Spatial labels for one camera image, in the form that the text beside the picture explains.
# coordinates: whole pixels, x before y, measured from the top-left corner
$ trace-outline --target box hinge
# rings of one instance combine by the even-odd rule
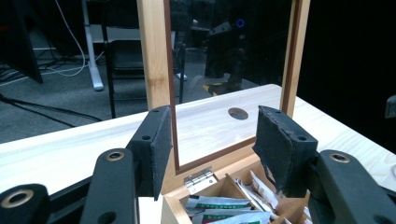
[[[184,178],[184,184],[189,189],[190,194],[197,193],[217,182],[218,180],[213,175],[210,167]]]

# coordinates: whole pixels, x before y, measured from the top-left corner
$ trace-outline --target chair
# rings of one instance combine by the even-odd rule
[[[146,91],[138,94],[129,91],[115,91],[114,80],[144,80],[144,64],[141,41],[137,39],[112,39],[108,28],[139,29],[137,4],[135,0],[108,0],[102,16],[102,32],[104,51],[106,55],[106,72],[108,93],[111,107],[111,117],[116,117],[115,102],[120,100],[147,100]],[[184,77],[185,44],[176,41],[174,50],[174,71]],[[179,102],[182,103],[183,79],[179,88]]]

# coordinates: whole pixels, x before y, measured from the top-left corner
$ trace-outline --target computer monitor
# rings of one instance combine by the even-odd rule
[[[0,1],[0,61],[43,83],[25,23],[24,0]]]

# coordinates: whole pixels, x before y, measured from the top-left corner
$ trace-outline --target wooden frame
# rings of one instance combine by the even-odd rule
[[[282,81],[280,109],[292,117],[297,93],[301,61],[303,57],[305,29],[307,24],[310,0],[292,0],[290,28],[287,43],[287,54]],[[143,60],[145,65],[148,108],[171,105],[174,118],[175,96],[172,74],[172,53],[170,41],[170,8],[169,0],[137,0],[140,34],[142,40]],[[194,172],[207,161],[238,161],[251,154],[251,141],[237,144],[203,158],[194,165],[179,166],[177,151],[176,119],[173,119],[174,149],[171,152],[166,178],[172,178],[170,185],[164,181],[163,193],[180,186],[184,172]]]

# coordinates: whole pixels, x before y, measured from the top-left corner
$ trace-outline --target desk leg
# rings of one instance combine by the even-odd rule
[[[82,13],[84,16],[85,36],[87,37],[87,47],[90,57],[89,67],[90,67],[92,85],[96,91],[102,91],[104,87],[103,87],[102,79],[100,78],[98,67],[95,62],[95,55],[93,53],[92,35],[90,30],[91,25],[88,18],[87,2],[86,0],[81,0],[81,2],[82,2]]]

